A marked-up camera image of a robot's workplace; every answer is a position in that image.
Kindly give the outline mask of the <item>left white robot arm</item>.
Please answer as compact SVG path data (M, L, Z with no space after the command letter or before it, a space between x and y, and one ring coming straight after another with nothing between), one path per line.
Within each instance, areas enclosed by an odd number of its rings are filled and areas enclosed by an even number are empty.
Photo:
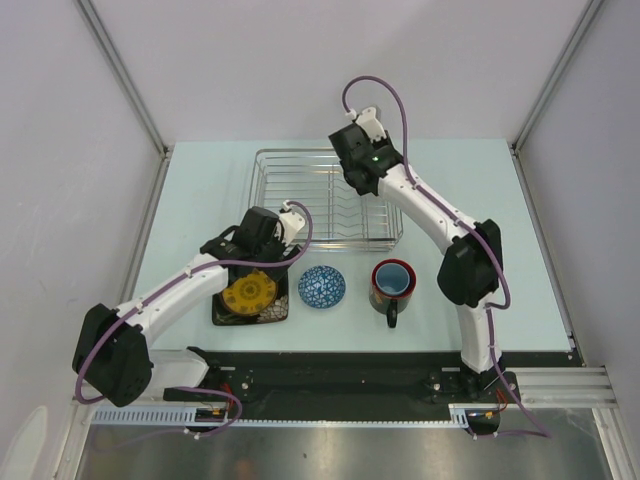
M72 359L76 400L123 407L138 399L152 380L149 348L159 336L198 303L252 273L279 281L309 247L297 244L296 236L313 227L311 213L298 201L285 201L279 212L252 207L150 292L115 308L90 308Z

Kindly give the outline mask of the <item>metal wire dish rack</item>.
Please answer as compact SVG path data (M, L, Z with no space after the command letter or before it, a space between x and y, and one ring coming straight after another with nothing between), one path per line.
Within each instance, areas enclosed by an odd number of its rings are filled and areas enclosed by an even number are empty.
M276 211L286 200L310 211L316 251L389 252L403 235L399 209L374 195L359 195L330 148L256 153L248 204Z

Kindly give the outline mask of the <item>yellow round patterned plate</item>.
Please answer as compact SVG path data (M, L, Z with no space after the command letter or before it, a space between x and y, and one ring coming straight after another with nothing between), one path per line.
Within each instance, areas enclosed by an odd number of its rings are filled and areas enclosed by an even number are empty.
M254 269L239 278L221 293L224 307L239 316L254 316L269 307L276 299L277 283L264 272Z

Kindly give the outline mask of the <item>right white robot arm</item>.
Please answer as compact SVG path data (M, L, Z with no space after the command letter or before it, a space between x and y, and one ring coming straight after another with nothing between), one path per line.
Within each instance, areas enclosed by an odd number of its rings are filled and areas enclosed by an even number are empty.
M436 281L458 314L461 359L468 369L461 388L473 401L486 400L497 389L501 358L491 316L498 307L494 293L506 287L500 228L454 209L419 179L387 136L374 140L351 123L330 134L329 141L349 186L399 208L443 254Z

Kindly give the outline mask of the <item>blue patterned bowl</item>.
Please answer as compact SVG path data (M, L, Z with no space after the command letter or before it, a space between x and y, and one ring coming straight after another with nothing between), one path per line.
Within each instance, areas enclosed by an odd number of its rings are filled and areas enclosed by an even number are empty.
M328 265L307 269L297 285L298 294L307 306L326 310L338 305L346 293L346 281L342 273Z

